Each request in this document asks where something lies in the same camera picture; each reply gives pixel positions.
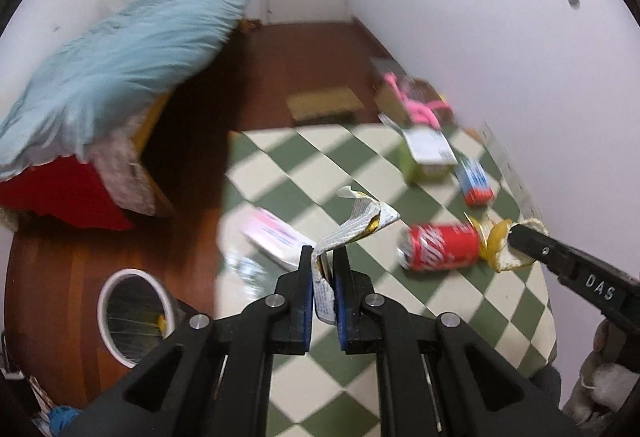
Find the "light blue duvet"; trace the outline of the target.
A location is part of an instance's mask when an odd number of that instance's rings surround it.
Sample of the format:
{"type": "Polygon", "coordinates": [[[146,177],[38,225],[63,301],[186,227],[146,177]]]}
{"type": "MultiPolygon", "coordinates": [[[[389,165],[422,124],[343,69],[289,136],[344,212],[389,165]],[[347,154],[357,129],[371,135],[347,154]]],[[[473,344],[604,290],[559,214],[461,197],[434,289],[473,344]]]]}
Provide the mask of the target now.
{"type": "Polygon", "coordinates": [[[1,177],[94,144],[217,56],[249,0],[133,0],[40,64],[1,123],[1,177]]]}

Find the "green white checkered tablecloth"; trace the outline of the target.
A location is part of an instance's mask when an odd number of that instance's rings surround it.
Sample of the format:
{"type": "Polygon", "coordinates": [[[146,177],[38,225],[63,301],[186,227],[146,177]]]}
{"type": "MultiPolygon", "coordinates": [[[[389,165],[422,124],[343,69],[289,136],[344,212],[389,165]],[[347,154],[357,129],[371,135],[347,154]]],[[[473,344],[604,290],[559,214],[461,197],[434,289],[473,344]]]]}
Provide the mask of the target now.
{"type": "MultiPolygon", "coordinates": [[[[217,316],[239,313],[271,293],[282,273],[244,235],[254,209],[317,240],[352,212],[352,202],[337,195],[349,186],[390,203],[400,215],[397,223],[349,246],[352,268],[410,313],[457,313],[518,372],[535,374],[556,356],[554,319],[539,266],[497,273],[480,263],[444,273],[410,273],[396,263],[402,228],[454,223],[471,215],[454,176],[407,186],[399,169],[400,146],[400,136],[380,124],[232,134],[217,235],[217,316]]],[[[315,322],[305,356],[279,356],[273,362],[267,431],[271,436],[378,435],[374,357],[345,355],[334,327],[315,322]]]]}

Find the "small blue red box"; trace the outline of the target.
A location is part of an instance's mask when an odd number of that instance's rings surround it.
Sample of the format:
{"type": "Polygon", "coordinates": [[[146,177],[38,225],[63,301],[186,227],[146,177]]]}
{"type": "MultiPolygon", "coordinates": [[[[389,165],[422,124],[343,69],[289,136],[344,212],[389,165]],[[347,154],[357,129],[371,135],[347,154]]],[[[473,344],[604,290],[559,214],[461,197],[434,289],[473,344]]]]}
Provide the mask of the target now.
{"type": "Polygon", "coordinates": [[[456,177],[465,203],[471,208],[485,206],[494,200],[487,174],[480,162],[465,156],[459,158],[456,177]]]}

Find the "grey patterned mattress cover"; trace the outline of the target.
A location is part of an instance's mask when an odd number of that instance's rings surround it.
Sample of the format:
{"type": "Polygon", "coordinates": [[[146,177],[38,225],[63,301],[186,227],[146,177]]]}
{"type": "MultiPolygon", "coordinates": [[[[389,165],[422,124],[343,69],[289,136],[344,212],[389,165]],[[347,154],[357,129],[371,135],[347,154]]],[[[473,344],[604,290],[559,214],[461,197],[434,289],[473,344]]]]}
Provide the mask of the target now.
{"type": "Polygon", "coordinates": [[[114,203],[121,209],[154,216],[155,196],[134,145],[143,113],[131,116],[122,126],[99,139],[89,150],[93,167],[114,203]]]}

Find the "paper wrapper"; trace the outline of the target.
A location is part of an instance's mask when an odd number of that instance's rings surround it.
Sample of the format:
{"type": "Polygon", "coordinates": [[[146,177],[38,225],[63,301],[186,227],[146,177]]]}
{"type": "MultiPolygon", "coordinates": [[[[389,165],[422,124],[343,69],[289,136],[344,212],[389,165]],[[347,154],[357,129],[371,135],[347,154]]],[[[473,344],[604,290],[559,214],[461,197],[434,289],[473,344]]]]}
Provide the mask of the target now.
{"type": "Polygon", "coordinates": [[[329,261],[328,254],[367,238],[372,233],[396,223],[400,218],[399,213],[389,204],[356,191],[351,186],[338,189],[336,195],[352,201],[349,219],[320,239],[310,255],[314,307],[317,317],[327,324],[336,324],[337,317],[334,307],[337,289],[334,279],[335,257],[329,261]]]}

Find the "blue clothing pile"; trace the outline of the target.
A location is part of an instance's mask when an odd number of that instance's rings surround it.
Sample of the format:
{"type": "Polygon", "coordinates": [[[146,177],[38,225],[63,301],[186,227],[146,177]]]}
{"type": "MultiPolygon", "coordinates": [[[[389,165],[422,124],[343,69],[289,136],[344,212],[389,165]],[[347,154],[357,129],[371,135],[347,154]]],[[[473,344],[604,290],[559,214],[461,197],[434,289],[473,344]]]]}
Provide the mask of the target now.
{"type": "Polygon", "coordinates": [[[70,405],[57,405],[48,414],[49,428],[52,437],[61,435],[62,430],[70,425],[81,413],[70,405]]]}

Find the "red bed sheet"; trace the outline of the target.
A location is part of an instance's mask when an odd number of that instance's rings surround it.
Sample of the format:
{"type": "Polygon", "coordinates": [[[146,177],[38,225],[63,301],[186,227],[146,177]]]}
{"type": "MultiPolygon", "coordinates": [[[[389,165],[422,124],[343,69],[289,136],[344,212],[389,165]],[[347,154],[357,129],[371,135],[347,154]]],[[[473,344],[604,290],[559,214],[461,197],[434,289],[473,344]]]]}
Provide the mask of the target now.
{"type": "Polygon", "coordinates": [[[126,231],[134,228],[113,201],[91,163],[75,156],[29,166],[1,183],[1,205],[17,213],[50,215],[82,229],[126,231]]]}

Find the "white pink tissue packet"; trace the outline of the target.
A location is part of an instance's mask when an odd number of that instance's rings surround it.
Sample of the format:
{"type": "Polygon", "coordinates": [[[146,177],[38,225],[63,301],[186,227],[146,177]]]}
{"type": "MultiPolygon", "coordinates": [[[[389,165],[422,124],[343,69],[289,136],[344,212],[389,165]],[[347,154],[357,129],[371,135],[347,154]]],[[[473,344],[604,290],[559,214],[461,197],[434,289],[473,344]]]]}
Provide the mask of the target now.
{"type": "Polygon", "coordinates": [[[298,268],[304,246],[314,246],[311,238],[261,208],[254,209],[241,232],[260,252],[286,271],[298,268]]]}

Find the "red cola can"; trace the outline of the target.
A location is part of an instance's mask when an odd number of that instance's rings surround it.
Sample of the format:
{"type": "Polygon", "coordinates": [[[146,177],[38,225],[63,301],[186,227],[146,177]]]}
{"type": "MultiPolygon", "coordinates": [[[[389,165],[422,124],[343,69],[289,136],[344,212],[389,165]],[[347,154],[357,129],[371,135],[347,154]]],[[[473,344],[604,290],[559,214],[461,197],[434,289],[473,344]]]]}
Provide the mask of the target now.
{"type": "Polygon", "coordinates": [[[468,223],[421,223],[400,231],[396,261],[405,270],[445,271],[480,258],[480,236],[468,223]]]}

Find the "flat cardboard box on floor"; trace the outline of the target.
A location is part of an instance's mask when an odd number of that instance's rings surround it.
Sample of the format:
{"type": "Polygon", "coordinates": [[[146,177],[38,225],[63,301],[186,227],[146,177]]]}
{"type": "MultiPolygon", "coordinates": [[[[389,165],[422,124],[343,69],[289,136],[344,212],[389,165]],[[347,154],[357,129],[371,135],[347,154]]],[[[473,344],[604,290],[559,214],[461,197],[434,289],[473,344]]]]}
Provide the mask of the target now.
{"type": "Polygon", "coordinates": [[[364,109],[362,101],[348,86],[321,88],[292,94],[286,98],[295,124],[322,124],[353,119],[364,109]]]}

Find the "white round trash bin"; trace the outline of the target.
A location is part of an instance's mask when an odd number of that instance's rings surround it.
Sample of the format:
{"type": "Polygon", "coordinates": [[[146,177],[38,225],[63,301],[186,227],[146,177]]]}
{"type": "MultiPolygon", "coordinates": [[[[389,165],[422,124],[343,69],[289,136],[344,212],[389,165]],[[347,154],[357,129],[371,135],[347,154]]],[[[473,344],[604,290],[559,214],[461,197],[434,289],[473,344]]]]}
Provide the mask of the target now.
{"type": "Polygon", "coordinates": [[[179,309],[163,283],[146,271],[125,268],[103,284],[96,319],[107,350],[132,369],[175,331],[179,309]]]}

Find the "green white carton box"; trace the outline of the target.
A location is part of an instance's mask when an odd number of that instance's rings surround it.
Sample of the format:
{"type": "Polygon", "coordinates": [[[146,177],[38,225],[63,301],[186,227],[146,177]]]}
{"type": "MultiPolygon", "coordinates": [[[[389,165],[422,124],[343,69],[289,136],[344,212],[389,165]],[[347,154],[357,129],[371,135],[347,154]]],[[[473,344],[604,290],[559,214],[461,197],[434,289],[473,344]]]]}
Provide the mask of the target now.
{"type": "Polygon", "coordinates": [[[401,135],[399,166],[407,184],[442,178],[457,166],[454,150],[441,131],[415,126],[401,135]]]}

